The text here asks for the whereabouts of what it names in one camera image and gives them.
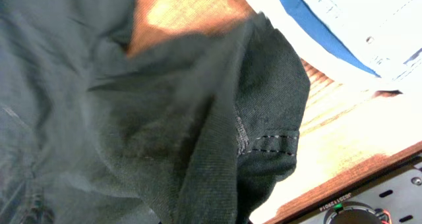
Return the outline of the black shorts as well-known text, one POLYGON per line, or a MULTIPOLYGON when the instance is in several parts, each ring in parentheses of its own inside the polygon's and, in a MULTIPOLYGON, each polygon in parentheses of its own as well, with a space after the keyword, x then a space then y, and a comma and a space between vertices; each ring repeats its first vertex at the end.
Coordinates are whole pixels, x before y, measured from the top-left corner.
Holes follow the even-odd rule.
POLYGON ((2 223, 247 223, 310 82, 258 14, 134 57, 135 0, 1 0, 2 223))

